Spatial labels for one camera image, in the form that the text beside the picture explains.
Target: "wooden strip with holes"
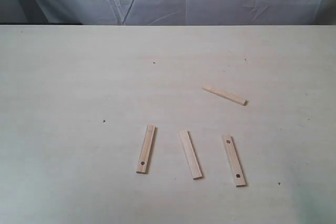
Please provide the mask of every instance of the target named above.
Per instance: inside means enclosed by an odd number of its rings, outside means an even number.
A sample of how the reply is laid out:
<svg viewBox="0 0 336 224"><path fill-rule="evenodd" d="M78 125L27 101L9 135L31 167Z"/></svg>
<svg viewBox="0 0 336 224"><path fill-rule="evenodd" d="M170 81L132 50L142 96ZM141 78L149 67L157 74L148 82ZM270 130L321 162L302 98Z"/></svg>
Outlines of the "wooden strip with holes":
<svg viewBox="0 0 336 224"><path fill-rule="evenodd" d="M223 136L223 143L227 153L227 157L231 166L232 176L236 187L246 186L244 174L239 163L238 155L235 149L233 138L230 135Z"/></svg>
<svg viewBox="0 0 336 224"><path fill-rule="evenodd" d="M152 148L154 132L155 132L155 126L148 125L147 130L146 130L145 139L142 145L138 167L136 168L137 173L141 173L141 174L147 173L147 164L148 164L149 155L150 155L151 148Z"/></svg>
<svg viewBox="0 0 336 224"><path fill-rule="evenodd" d="M221 89L216 88L214 86L211 86L209 84L204 85L203 89L205 91L208 91L208 92L210 92L212 94L215 94L215 95L218 95L220 97L223 97L223 98L225 98L227 100L230 100L232 102L238 103L240 105L244 106L246 104L246 99L240 98L240 97L238 97L238 96L236 96L234 94L228 93L228 92L226 92L224 90L221 90Z"/></svg>
<svg viewBox="0 0 336 224"><path fill-rule="evenodd" d="M184 148L184 153L185 156L187 158L188 164L189 164L189 168L190 168L190 172L191 175L193 177L193 179L199 179L202 178L202 173L201 173L201 169L200 166L198 164L195 152L194 152L194 148L193 145L191 143L188 131L183 130L180 131L180 138L181 138L181 142Z"/></svg>

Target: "light wood piece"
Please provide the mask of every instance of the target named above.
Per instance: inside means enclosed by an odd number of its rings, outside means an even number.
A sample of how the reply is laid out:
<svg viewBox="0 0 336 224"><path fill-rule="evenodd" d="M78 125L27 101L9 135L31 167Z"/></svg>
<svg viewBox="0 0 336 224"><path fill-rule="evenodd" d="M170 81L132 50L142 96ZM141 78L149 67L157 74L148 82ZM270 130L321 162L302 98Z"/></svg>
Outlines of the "light wood piece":
<svg viewBox="0 0 336 224"><path fill-rule="evenodd" d="M149 156L152 148L152 142L154 138L155 126L148 125L146 130L145 139L143 141L142 150L138 162L138 167L136 169L137 173L146 174L147 165L149 161Z"/></svg>
<svg viewBox="0 0 336 224"><path fill-rule="evenodd" d="M201 169L200 166L198 164L195 152L194 152L194 148L193 145L191 143L188 131L183 130L180 131L180 138L181 138L181 142L184 148L184 153L185 156L187 158L188 164L189 164L189 168L190 168L190 172L191 175L193 177L193 179L199 179L202 178L202 173L201 173Z"/></svg>
<svg viewBox="0 0 336 224"><path fill-rule="evenodd" d="M246 186L244 174L239 163L238 155L235 149L233 138L230 135L223 136L223 143L227 153L227 157L231 166L231 172L236 187Z"/></svg>
<svg viewBox="0 0 336 224"><path fill-rule="evenodd" d="M223 98L225 98L227 100L230 100L232 102L238 103L240 105L245 106L245 104L246 104L246 99L240 98L240 97L238 97L238 96L236 96L234 94L228 93L228 92L226 92L224 90L221 90L219 88L216 88L216 87L214 87L214 86L212 86L210 84L204 85L203 89L205 91L208 91L208 92L210 92L212 94L216 94L216 95L218 95L220 97L223 97Z"/></svg>

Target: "white tabletop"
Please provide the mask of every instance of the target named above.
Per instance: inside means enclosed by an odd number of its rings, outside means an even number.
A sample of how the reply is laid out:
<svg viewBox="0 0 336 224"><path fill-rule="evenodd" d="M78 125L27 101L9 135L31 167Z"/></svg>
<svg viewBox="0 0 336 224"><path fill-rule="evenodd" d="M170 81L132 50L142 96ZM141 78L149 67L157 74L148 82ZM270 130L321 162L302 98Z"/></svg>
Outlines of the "white tabletop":
<svg viewBox="0 0 336 224"><path fill-rule="evenodd" d="M1 26L0 223L335 223L335 52L328 26Z"/></svg>

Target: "table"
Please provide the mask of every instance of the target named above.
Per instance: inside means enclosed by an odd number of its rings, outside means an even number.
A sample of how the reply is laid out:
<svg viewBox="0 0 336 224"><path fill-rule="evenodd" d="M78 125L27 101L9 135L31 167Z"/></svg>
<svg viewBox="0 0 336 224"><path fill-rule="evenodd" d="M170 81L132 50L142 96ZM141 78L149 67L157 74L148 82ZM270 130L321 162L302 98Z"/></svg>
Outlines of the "table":
<svg viewBox="0 0 336 224"><path fill-rule="evenodd" d="M334 223L335 38L333 26L1 26L0 223Z"/></svg>

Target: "wooden strip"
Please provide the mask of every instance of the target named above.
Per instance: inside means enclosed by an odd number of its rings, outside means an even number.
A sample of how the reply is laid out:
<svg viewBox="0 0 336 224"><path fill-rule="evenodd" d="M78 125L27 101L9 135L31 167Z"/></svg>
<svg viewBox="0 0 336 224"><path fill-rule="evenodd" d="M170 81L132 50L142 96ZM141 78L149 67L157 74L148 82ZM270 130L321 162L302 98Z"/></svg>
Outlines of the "wooden strip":
<svg viewBox="0 0 336 224"><path fill-rule="evenodd" d="M191 175L193 179L202 178L200 166L198 164L193 145L191 143L188 131L180 131L180 138L187 158Z"/></svg>
<svg viewBox="0 0 336 224"><path fill-rule="evenodd" d="M232 176L234 178L236 187L246 186L244 174L243 174L242 168L239 163L239 159L238 159L237 152L235 149L235 144L233 142L232 137L230 135L223 136L223 143L225 146L227 157L229 159L229 163L231 166L231 172L232 172Z"/></svg>
<svg viewBox="0 0 336 224"><path fill-rule="evenodd" d="M148 164L149 155L150 155L151 148L152 148L154 132L155 132L155 126L148 125L147 130L146 130L145 139L142 145L138 167L136 168L137 173L141 173L141 174L147 173L147 164Z"/></svg>
<svg viewBox="0 0 336 224"><path fill-rule="evenodd" d="M240 105L245 106L245 104L246 104L246 100L245 99L240 98L240 97L238 97L238 96L236 96L234 94L230 94L230 93L228 93L228 92L226 92L224 90L221 90L219 88L216 88L214 86L211 86L210 84L204 85L203 89L205 91L208 91L208 92L210 92L212 94L216 94L216 95L218 95L220 97L223 97L223 98L225 98L227 100L230 100L232 102L238 103Z"/></svg>

